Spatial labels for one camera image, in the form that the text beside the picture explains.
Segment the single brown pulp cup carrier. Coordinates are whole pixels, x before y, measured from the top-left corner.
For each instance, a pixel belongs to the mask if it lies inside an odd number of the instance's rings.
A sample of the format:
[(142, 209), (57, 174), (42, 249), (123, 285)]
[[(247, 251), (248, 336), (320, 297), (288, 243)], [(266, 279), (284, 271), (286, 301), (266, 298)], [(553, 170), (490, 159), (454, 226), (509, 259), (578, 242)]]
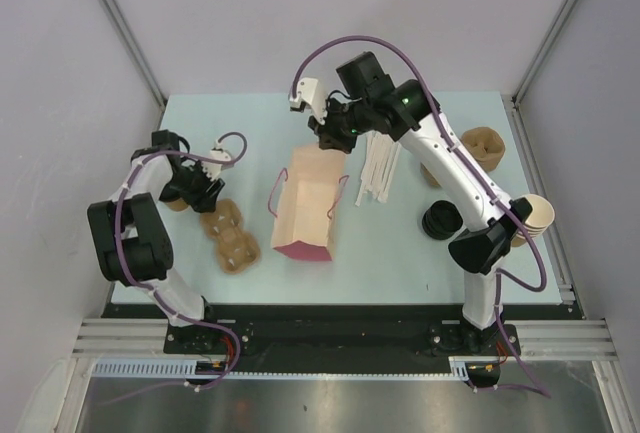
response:
[(260, 260), (260, 247), (244, 229), (243, 216), (231, 199), (218, 200), (215, 211), (201, 213), (199, 221), (214, 243), (216, 260), (224, 273), (239, 274)]

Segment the pink paper gift bag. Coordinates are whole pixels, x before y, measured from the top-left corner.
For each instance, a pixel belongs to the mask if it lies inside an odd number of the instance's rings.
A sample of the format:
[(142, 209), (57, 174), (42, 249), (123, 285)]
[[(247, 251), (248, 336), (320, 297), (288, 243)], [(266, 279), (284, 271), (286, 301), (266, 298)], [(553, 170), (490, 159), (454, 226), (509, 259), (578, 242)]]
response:
[(334, 219), (348, 182), (345, 163), (345, 153), (316, 144), (292, 150), (289, 166), (274, 184), (281, 189), (278, 202), (268, 204), (273, 250), (297, 261), (333, 260)]

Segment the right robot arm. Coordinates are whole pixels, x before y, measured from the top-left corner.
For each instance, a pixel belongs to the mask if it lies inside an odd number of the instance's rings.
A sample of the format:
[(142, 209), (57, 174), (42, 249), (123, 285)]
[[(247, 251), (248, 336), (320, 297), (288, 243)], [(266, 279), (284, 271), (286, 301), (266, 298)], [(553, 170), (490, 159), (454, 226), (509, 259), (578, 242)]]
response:
[(434, 176), (461, 215), (464, 229), (448, 245), (464, 272), (463, 346), (484, 354), (497, 342), (501, 311), (496, 270), (510, 252), (518, 222), (532, 211), (498, 187), (447, 126), (438, 103), (416, 79), (395, 85), (371, 52), (336, 70), (348, 102), (331, 99), (323, 120), (309, 126), (324, 149), (349, 153), (358, 136), (376, 131), (410, 152)]

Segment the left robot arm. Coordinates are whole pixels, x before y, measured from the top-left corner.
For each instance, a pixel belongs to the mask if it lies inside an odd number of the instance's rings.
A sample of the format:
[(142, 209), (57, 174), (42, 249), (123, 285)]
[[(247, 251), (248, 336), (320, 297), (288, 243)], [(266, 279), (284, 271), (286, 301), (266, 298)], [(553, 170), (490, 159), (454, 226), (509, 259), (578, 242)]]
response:
[(152, 134), (149, 147), (131, 156), (123, 184), (107, 200), (91, 204), (87, 218), (103, 277), (148, 295), (174, 327), (188, 327), (197, 351), (214, 350), (220, 327), (205, 318), (207, 302), (174, 267), (174, 250), (158, 205), (183, 201), (198, 213), (216, 209), (221, 172), (235, 159), (219, 141), (204, 156), (169, 130)]

